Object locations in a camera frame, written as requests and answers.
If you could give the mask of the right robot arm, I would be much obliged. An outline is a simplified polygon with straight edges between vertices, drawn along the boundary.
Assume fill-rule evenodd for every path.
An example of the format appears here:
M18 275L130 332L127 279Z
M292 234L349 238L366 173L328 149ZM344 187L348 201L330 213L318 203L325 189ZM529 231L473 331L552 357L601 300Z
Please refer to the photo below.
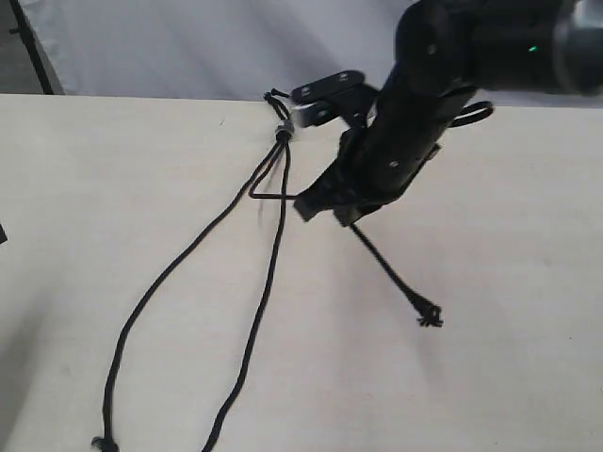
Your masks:
M481 90L595 97L602 92L598 1L418 1L402 14L381 88L347 70L293 89L303 127L348 128L334 161L301 192L304 220L340 224L399 199Z

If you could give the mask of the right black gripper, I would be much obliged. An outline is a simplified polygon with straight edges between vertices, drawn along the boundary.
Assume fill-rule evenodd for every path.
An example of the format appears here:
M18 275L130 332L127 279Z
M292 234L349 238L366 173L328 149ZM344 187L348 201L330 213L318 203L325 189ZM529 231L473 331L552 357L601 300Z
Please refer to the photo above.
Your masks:
M350 227L399 199L475 94L472 86L427 94L390 84L335 95L350 131L333 164L295 197L294 209L303 221L333 210Z

